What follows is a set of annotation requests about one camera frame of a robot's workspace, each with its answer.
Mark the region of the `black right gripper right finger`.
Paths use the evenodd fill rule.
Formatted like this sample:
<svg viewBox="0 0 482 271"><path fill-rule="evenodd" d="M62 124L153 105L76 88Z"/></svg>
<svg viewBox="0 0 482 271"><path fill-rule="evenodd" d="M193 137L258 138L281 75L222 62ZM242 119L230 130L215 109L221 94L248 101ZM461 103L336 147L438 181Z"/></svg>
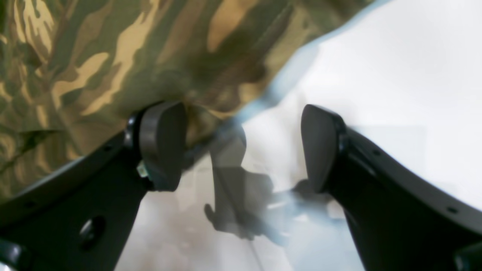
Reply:
<svg viewBox="0 0 482 271"><path fill-rule="evenodd" d="M428 183L333 111L306 105L308 181L343 208L367 271L480 271L482 214Z"/></svg>

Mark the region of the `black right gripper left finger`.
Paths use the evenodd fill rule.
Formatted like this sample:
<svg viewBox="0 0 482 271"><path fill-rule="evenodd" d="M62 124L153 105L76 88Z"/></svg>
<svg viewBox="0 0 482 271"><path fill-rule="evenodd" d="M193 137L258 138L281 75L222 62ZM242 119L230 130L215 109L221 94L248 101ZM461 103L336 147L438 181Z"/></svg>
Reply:
<svg viewBox="0 0 482 271"><path fill-rule="evenodd" d="M1 205L6 271L112 271L149 191L173 192L183 170L181 102L135 113L126 129Z"/></svg>

